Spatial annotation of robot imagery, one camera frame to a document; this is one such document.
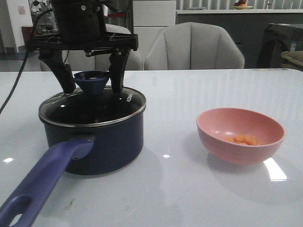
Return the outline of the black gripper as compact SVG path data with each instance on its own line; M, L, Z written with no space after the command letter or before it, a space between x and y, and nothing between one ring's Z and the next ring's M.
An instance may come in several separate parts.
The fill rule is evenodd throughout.
M63 92L72 93L75 83L70 65L63 63L62 50L97 50L101 54L119 49L109 57L109 75L113 92L121 93L130 49L138 49L138 35L107 31L103 6L120 11L108 0L52 0L50 3L58 32L29 38L25 42L26 50L39 50L39 60L55 75Z

